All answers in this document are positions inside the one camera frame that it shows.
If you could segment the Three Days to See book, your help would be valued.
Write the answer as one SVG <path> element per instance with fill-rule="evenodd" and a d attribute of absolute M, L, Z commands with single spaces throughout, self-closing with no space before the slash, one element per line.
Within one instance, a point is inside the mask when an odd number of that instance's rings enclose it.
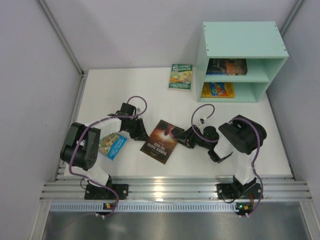
<path fill-rule="evenodd" d="M 178 143 L 175 136 L 182 134 L 184 131 L 183 128 L 160 120 L 140 151 L 160 163 L 166 164 Z"/>

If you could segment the yellow 130-Storey Treehouse book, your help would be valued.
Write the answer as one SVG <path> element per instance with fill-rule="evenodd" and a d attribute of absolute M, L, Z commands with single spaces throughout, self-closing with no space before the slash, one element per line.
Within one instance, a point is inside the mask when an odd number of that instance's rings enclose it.
<path fill-rule="evenodd" d="M 235 89 L 232 82 L 205 82 L 202 98 L 235 98 Z"/>

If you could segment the Animal Farm book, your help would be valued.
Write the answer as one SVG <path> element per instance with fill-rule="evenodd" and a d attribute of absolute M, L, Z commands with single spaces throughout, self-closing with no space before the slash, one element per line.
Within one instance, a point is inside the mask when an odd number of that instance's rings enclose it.
<path fill-rule="evenodd" d="M 207 76 L 226 76 L 228 75 L 227 73 L 225 72 L 206 72 L 206 75 Z"/>

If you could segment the A Tale of Two Cities book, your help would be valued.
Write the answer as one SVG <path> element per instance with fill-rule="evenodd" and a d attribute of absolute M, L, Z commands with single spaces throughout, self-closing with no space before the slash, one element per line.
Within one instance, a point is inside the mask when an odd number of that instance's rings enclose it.
<path fill-rule="evenodd" d="M 206 72 L 224 72 L 226 76 L 245 76 L 248 72 L 244 58 L 210 58 Z"/>

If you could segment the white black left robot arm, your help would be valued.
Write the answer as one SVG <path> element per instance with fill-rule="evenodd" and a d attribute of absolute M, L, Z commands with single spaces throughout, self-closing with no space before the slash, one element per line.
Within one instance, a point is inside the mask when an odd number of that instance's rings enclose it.
<path fill-rule="evenodd" d="M 68 164 L 71 175 L 84 178 L 89 184 L 110 191 L 111 176 L 97 163 L 100 140 L 108 135 L 127 132 L 134 141 L 146 141 L 143 119 L 134 105 L 124 102 L 116 113 L 92 123 L 74 122 L 64 139 L 60 159 Z"/>

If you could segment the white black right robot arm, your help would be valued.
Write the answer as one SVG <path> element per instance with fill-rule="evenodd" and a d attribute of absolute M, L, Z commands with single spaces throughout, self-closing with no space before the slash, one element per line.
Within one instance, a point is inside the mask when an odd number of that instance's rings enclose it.
<path fill-rule="evenodd" d="M 265 128 L 259 123 L 237 115 L 218 128 L 207 125 L 201 130 L 192 125 L 187 130 L 174 128 L 171 133 L 178 143 L 189 149 L 195 146 L 207 149 L 210 159 L 215 163 L 235 157 L 237 165 L 231 185 L 240 194 L 247 192 L 256 184 L 254 162 L 267 138 Z"/>

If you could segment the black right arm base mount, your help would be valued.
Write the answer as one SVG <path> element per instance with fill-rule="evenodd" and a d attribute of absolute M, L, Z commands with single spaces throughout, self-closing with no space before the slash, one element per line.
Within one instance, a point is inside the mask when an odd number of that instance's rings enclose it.
<path fill-rule="evenodd" d="M 235 176 L 232 177 L 232 182 L 219 183 L 216 185 L 217 196 L 219 200 L 226 203 L 233 203 L 235 200 L 258 200 L 263 193 L 262 186 L 257 183 L 257 178 L 254 177 L 249 183 L 241 184 Z"/>

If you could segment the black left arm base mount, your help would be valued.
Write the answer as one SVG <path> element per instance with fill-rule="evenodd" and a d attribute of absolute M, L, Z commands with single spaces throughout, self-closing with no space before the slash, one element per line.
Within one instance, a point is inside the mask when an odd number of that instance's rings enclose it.
<path fill-rule="evenodd" d="M 117 196 L 119 200 L 125 200 L 129 194 L 128 184 L 117 184 L 113 183 L 112 178 L 106 182 L 106 186 L 111 189 L 106 189 L 105 187 L 98 186 L 90 181 L 85 187 L 85 200 L 116 200 Z"/>

